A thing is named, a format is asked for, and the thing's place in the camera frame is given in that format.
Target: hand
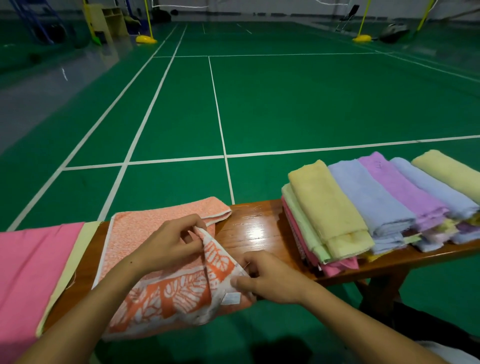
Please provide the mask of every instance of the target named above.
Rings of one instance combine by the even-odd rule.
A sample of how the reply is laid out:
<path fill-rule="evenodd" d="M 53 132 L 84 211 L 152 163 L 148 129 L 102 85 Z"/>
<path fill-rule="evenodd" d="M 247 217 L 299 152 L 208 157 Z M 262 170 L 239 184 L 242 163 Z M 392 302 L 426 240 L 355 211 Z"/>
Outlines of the hand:
<path fill-rule="evenodd" d="M 247 252 L 238 263 L 256 278 L 233 277 L 230 284 L 239 291 L 253 292 L 273 302 L 302 303 L 310 285 L 317 285 L 265 250 Z"/>
<path fill-rule="evenodd" d="M 203 251 L 202 240 L 193 240 L 188 231 L 193 226 L 207 229 L 197 214 L 165 221 L 125 259 L 136 265 L 142 276 L 195 259 Z"/>

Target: bench leg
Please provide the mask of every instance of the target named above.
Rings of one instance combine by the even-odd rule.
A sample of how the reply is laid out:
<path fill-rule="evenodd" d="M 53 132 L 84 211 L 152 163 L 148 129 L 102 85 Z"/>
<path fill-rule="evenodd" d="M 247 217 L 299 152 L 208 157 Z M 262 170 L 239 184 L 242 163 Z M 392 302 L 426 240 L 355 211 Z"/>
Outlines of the bench leg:
<path fill-rule="evenodd" d="M 388 324 L 394 299 L 399 296 L 398 290 L 408 272 L 407 269 L 399 269 L 388 275 L 371 278 L 369 284 L 365 281 L 355 282 L 363 296 L 360 311 Z"/>

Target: orange leaf-patterned towel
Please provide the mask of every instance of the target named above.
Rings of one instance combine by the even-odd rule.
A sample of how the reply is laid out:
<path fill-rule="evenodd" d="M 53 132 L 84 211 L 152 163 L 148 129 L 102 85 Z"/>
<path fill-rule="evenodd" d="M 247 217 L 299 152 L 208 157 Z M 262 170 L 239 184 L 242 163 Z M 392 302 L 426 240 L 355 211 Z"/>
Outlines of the orange leaf-patterned towel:
<path fill-rule="evenodd" d="M 121 259 L 138 247 L 164 221 L 197 213 L 207 230 L 195 228 L 203 240 L 204 256 L 183 267 L 143 277 L 130 291 L 112 318 L 103 339 L 124 340 L 156 335 L 168 330 L 202 325 L 254 302 L 237 292 L 230 278 L 247 275 L 213 238 L 215 222 L 231 215 L 215 197 L 157 210 L 121 212 L 110 222 L 94 286 Z"/>

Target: wooden bench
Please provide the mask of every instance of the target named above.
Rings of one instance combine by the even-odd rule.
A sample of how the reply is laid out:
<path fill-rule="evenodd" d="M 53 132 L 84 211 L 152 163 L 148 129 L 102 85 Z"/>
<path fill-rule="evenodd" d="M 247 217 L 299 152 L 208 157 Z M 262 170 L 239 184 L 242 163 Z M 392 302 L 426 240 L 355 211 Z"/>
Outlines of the wooden bench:
<path fill-rule="evenodd" d="M 348 270 L 328 278 L 302 263 L 281 200 L 233 205 L 231 209 L 232 215 L 216 225 L 216 239 L 230 255 L 236 257 L 246 251 L 264 249 L 324 286 L 355 282 L 363 295 L 361 308 L 383 316 L 392 309 L 398 289 L 411 269 L 480 252 L 480 240 L 463 245 L 448 243 L 430 253 L 421 253 L 408 246 L 372 263 L 361 260 L 359 270 Z M 44 330 L 48 330 L 91 290 L 107 230 L 108 221 L 100 224 L 76 270 L 73 285 L 55 303 Z M 366 278 L 371 278 L 369 284 L 364 281 Z"/>

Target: forearm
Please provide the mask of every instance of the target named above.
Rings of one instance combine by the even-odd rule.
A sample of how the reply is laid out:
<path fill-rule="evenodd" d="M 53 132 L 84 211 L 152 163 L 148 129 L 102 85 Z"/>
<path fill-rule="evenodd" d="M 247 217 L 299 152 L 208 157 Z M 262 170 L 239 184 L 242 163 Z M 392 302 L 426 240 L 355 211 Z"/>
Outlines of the forearm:
<path fill-rule="evenodd" d="M 439 356 L 356 310 L 313 281 L 301 301 L 364 363 L 445 364 Z"/>
<path fill-rule="evenodd" d="M 118 263 L 18 362 L 86 363 L 116 310 L 141 278 L 138 272 L 128 259 Z"/>

